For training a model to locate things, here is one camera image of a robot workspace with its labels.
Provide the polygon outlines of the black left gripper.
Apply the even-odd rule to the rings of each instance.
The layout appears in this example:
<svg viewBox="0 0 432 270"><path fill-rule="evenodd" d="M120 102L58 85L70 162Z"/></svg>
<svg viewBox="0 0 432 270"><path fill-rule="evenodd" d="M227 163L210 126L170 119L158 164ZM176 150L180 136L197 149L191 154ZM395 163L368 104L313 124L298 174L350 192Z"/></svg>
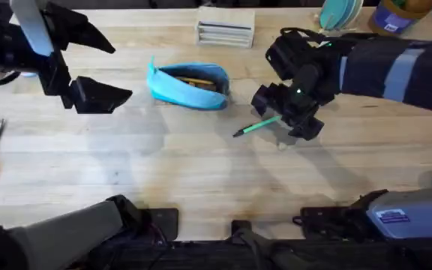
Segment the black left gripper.
<svg viewBox="0 0 432 270"><path fill-rule="evenodd" d="M45 23L54 45L66 50L69 43L95 48L109 54L116 49L86 15L48 1ZM71 81L62 54L36 53L20 26L0 25L0 86L13 82L23 73L36 74L43 92L59 96L64 107L76 108L79 114L112 114L133 94L131 90L78 76Z"/></svg>

